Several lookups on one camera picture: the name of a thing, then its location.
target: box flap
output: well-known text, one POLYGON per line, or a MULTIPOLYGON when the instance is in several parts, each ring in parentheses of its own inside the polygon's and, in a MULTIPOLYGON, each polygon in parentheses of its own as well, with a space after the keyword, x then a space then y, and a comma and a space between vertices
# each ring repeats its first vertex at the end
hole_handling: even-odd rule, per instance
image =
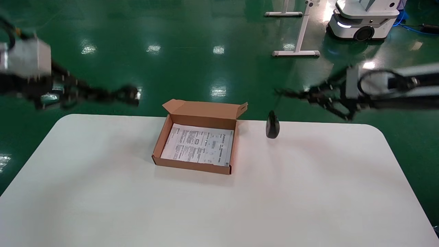
POLYGON ((171 99, 163 107, 172 115, 204 116, 224 119, 237 119, 247 110, 248 103, 242 105, 194 102, 171 99))

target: green epoxy floor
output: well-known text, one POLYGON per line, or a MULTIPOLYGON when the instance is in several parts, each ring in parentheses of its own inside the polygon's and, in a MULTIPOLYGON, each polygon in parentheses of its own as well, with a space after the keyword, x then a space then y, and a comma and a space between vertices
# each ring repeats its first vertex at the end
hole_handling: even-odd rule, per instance
MULTIPOLYGON (((311 9, 302 48, 319 49, 320 58, 273 58, 273 50, 290 49, 295 43, 301 22, 263 17, 265 11, 279 11, 282 3, 2 0, 0 15, 24 30, 36 31, 51 45, 54 60, 77 77, 110 89, 134 84, 142 88, 142 98, 138 108, 83 103, 68 112, 37 112, 22 99, 1 97, 0 193, 55 122, 67 114, 165 116, 161 104, 178 98, 249 102, 242 119, 264 120, 274 105, 274 87, 301 90, 357 62, 375 68, 398 68, 438 61, 439 36, 420 35, 401 27, 393 28, 382 44, 328 37, 325 27, 335 0, 317 1, 311 9)), ((291 0, 290 9, 304 8, 303 1, 294 6, 291 0)), ((439 4, 434 0, 410 0, 407 13, 408 25, 439 25, 439 4)), ((344 122, 319 107, 288 99, 281 101, 278 115, 284 121, 344 122)), ((439 111, 369 111, 354 120, 384 133, 433 225, 439 224, 438 122, 439 111)))

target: open cardboard box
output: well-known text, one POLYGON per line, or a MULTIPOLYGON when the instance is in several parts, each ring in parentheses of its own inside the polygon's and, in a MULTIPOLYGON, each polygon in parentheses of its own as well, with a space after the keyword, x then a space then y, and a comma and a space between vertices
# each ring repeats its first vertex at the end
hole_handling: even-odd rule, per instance
POLYGON ((231 174, 232 167, 235 165, 234 155, 236 153, 238 139, 238 121, 236 119, 247 110, 247 105, 248 103, 233 105, 210 102, 192 102, 177 99, 171 99, 166 102, 163 104, 163 107, 169 112, 169 114, 166 117, 165 124, 163 125, 157 143, 155 144, 154 153, 152 154, 154 163, 158 166, 164 167, 231 174), (196 127, 234 130, 229 167, 160 158, 174 123, 196 127))

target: paper document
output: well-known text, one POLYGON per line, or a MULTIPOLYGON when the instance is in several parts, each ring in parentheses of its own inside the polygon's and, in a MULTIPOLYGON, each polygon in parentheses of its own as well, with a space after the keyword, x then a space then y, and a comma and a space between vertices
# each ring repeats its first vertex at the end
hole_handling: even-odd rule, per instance
POLYGON ((161 158, 228 167, 233 132, 174 123, 161 158))

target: table surface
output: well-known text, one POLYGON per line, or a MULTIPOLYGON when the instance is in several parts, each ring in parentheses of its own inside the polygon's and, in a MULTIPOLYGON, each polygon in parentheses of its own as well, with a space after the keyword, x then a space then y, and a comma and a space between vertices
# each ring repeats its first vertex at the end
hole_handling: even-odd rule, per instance
POLYGON ((240 121, 228 176, 155 166, 163 122, 59 120, 0 197, 2 245, 438 246, 374 127, 240 121))

